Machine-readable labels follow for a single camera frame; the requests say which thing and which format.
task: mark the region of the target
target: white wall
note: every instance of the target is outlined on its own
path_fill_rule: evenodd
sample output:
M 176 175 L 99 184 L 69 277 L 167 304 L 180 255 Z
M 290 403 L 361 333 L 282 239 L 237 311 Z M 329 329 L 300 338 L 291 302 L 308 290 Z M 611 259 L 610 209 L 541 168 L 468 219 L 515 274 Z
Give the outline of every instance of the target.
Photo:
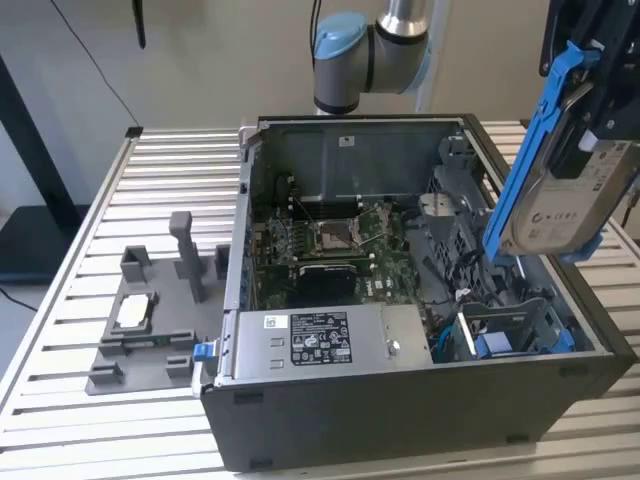
M 368 13 L 384 0 L 323 2 Z M 311 1 L 144 2 L 147 48 L 137 45 L 130 0 L 58 0 L 61 10 L 141 124 L 239 126 L 259 114 L 312 113 Z M 53 7 L 0 0 L 0 52 L 77 202 L 92 199 L 132 124 Z M 414 97 L 363 99 L 365 112 L 408 112 Z M 3 160 L 23 181 L 17 159 Z M 39 203 L 33 189 L 0 208 Z
M 548 0 L 450 0 L 430 111 L 530 118 Z
M 146 1 L 144 51 L 130 0 L 57 1 L 145 126 L 238 126 L 260 114 L 313 112 L 311 0 Z M 542 84 L 535 68 L 546 1 L 450 2 L 431 110 L 528 116 Z M 355 10 L 373 20 L 385 3 L 325 0 L 321 16 Z M 0 0 L 0 11 L 0 52 L 72 197 L 89 202 L 132 122 L 48 1 Z M 365 95 L 360 111 L 414 107 L 413 95 Z M 0 209 L 41 203 L 2 133 Z

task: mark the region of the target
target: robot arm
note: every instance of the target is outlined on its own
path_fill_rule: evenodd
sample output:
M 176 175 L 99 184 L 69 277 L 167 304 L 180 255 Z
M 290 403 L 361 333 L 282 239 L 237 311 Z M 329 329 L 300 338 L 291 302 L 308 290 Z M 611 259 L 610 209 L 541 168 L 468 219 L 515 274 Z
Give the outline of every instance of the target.
M 375 25 L 353 12 L 326 17 L 315 45 L 314 102 L 344 115 L 360 93 L 403 93 L 422 83 L 429 66 L 425 0 L 390 0 Z

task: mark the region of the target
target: black stand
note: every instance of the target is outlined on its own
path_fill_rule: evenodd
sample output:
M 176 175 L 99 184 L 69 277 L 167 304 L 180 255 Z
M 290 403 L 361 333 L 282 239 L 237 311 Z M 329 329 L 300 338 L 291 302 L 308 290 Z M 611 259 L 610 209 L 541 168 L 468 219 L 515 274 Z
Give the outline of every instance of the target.
M 18 208 L 0 231 L 0 282 L 49 283 L 87 207 L 73 204 L 1 56 L 0 122 L 46 203 Z

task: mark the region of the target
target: blue latch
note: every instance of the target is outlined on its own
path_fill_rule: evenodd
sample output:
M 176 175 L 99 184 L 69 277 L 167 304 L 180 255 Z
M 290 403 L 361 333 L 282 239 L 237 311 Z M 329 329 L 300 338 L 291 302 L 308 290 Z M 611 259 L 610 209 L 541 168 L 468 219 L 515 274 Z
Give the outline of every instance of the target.
M 193 347 L 193 361 L 204 362 L 214 357 L 213 343 L 198 343 Z

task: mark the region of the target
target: gray 3d-printed holder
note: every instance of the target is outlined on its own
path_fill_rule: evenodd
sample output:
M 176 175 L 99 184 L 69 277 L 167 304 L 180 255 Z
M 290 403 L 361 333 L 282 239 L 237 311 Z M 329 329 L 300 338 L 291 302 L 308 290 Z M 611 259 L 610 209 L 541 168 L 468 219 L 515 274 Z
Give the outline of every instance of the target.
M 190 230 L 189 212 L 171 215 L 178 260 L 152 261 L 144 246 L 125 249 L 122 280 L 89 372 L 89 395 L 190 385 L 193 346 L 222 329 L 229 256 L 229 247 L 219 245 L 215 257 L 199 257 Z M 133 324 L 121 324 L 121 307 L 132 296 L 138 302 L 146 296 L 146 306 Z

